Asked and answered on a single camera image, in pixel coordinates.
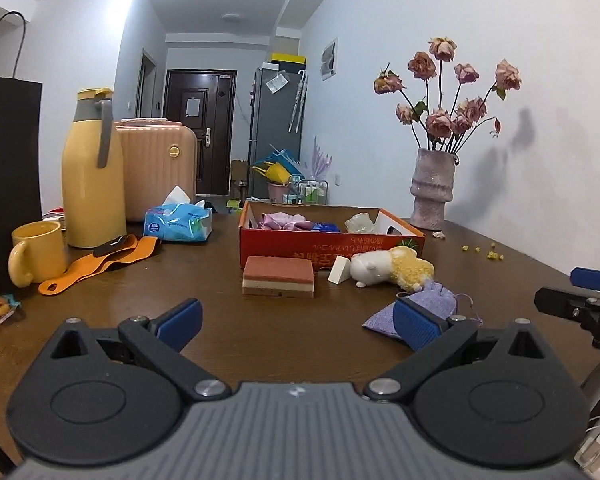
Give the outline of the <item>layered pink sponge block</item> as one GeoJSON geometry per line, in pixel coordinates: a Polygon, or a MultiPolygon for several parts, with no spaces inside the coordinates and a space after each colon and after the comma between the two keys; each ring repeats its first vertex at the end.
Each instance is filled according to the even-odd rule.
{"type": "Polygon", "coordinates": [[[251,256],[242,270],[246,295],[313,298],[315,275],[308,259],[251,256]]]}

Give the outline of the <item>dark brown entrance door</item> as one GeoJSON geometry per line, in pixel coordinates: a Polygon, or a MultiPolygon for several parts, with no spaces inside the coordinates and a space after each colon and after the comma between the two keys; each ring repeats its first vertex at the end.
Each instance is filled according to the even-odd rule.
{"type": "Polygon", "coordinates": [[[236,70],[168,70],[162,116],[195,133],[196,193],[227,195],[236,70]]]}

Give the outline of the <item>pink hard-shell suitcase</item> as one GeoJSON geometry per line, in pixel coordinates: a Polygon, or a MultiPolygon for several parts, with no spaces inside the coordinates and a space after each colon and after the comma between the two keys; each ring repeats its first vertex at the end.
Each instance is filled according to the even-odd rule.
{"type": "Polygon", "coordinates": [[[174,188],[195,197],[198,140],[192,129],[164,118],[123,119],[114,126],[122,145],[126,220],[143,221],[174,188]]]}

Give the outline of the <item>white yellow plush toy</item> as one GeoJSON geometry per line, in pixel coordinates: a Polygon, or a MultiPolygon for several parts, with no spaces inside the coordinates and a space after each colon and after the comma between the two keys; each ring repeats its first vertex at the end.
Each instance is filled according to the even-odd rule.
{"type": "Polygon", "coordinates": [[[358,288],[391,282],[404,292],[420,292],[434,280],[434,265],[414,249],[396,246],[353,255],[350,274],[358,288]]]}

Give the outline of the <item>white wedge makeup sponge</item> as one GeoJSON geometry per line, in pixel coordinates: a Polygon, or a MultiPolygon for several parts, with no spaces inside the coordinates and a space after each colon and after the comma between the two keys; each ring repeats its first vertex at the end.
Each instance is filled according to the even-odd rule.
{"type": "Polygon", "coordinates": [[[337,256],[332,270],[328,274],[329,283],[340,285],[351,278],[351,260],[347,257],[337,256]]]}

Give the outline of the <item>brown cardboard box on floor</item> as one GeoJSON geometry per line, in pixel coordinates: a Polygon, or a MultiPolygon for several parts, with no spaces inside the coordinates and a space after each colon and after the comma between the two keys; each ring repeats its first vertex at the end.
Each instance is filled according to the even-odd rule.
{"type": "Polygon", "coordinates": [[[230,162],[230,197],[244,200],[248,191],[248,162],[234,159],[230,162]]]}

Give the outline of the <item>wall electrical panel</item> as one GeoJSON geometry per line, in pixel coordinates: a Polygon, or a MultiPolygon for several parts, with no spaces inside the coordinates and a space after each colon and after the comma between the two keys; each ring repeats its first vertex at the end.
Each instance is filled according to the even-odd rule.
{"type": "Polygon", "coordinates": [[[336,75],[337,71],[337,52],[338,52],[338,40],[332,40],[326,47],[321,55],[320,73],[322,81],[332,78],[336,75]]]}

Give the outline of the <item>blue wet wipes packet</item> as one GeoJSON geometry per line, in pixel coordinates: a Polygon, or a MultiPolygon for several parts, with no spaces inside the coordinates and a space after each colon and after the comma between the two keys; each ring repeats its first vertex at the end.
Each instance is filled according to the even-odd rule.
{"type": "Polygon", "coordinates": [[[315,222],[312,226],[312,231],[322,233],[339,233],[340,229],[335,223],[315,222]]]}

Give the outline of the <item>yellow thermos jug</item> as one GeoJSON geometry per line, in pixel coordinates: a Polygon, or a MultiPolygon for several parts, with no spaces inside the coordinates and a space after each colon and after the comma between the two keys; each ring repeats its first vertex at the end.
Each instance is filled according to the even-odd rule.
{"type": "Polygon", "coordinates": [[[123,154],[109,88],[84,89],[61,157],[68,244],[90,249],[126,233],[123,154]]]}

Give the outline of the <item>blue yellow bag pile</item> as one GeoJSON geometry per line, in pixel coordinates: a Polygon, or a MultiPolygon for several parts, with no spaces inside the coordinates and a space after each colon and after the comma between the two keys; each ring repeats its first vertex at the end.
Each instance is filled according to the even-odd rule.
{"type": "Polygon", "coordinates": [[[286,148],[281,150],[273,148],[273,151],[265,159],[256,162],[251,169],[268,182],[279,185],[287,185],[304,179],[299,163],[286,148]]]}

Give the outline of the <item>pink textured ceramic vase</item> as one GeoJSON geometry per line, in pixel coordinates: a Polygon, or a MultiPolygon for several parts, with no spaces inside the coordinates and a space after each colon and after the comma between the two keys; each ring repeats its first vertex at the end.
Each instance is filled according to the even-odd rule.
{"type": "Polygon", "coordinates": [[[421,230],[444,227],[445,205],[453,200],[456,157],[442,151],[417,151],[411,193],[414,209],[411,224],[421,230]]]}

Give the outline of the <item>black paper shopping bag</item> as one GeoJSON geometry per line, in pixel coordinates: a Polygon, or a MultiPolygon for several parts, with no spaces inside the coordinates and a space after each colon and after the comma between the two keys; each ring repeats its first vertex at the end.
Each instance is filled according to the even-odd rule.
{"type": "Polygon", "coordinates": [[[7,266],[12,231],[42,217],[38,126],[43,85],[0,77],[0,295],[14,285],[7,266]]]}

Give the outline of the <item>red orange cardboard box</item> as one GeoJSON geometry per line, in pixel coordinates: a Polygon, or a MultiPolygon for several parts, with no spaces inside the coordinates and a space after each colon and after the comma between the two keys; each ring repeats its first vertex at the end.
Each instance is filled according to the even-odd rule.
{"type": "Polygon", "coordinates": [[[268,204],[248,200],[238,223],[240,262],[251,256],[308,259],[316,270],[332,266],[338,256],[351,257],[361,252],[386,250],[405,245],[419,255],[426,235],[407,221],[382,208],[325,205],[268,204]],[[315,224],[334,224],[336,232],[265,229],[268,214],[301,216],[315,224]],[[367,214],[372,232],[348,232],[346,222],[356,214],[367,214]]]}

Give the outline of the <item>pink satin bow scrunchie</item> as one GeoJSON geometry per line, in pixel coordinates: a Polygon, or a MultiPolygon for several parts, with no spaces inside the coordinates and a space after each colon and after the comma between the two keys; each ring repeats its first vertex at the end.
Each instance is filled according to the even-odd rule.
{"type": "Polygon", "coordinates": [[[286,212],[271,212],[262,214],[259,228],[270,231],[311,231],[314,223],[302,214],[286,214],[286,212]]]}

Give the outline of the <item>purple drawstring pouch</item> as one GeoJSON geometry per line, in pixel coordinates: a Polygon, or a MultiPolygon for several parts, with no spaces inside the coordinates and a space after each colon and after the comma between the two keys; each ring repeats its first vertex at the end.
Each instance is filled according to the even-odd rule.
{"type": "Polygon", "coordinates": [[[458,310],[461,299],[469,302],[468,320],[479,326],[483,319],[474,309],[471,296],[454,294],[437,282],[429,282],[420,292],[398,292],[396,300],[373,314],[364,324],[366,330],[400,340],[418,351],[440,337],[464,316],[458,310]]]}

